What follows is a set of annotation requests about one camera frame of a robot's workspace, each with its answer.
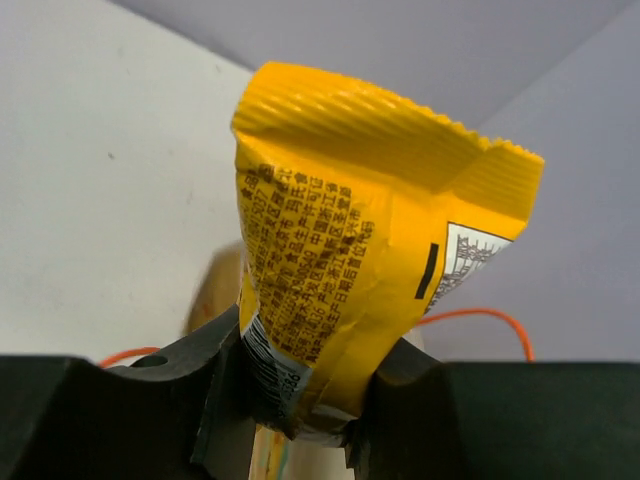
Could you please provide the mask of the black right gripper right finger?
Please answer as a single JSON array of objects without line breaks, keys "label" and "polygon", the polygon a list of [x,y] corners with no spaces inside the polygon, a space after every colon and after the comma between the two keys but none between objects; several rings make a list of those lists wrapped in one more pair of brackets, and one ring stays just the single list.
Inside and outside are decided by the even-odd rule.
[{"label": "black right gripper right finger", "polygon": [[631,362],[440,362],[400,340],[346,462],[359,479],[635,479]]}]

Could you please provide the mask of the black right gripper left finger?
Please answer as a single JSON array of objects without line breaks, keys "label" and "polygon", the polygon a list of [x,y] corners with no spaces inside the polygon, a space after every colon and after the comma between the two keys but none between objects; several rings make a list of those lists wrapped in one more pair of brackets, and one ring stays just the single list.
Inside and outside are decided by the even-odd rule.
[{"label": "black right gripper left finger", "polygon": [[5,479],[244,479],[248,378],[238,311],[129,366],[1,359]]}]

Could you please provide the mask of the yellow m&m's pack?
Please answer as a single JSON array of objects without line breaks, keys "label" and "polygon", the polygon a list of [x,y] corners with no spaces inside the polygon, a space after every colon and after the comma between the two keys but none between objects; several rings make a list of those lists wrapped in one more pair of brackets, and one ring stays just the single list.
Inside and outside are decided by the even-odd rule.
[{"label": "yellow m&m's pack", "polygon": [[232,130],[255,418],[339,445],[396,342],[526,228],[544,161],[286,63],[253,75]]}]

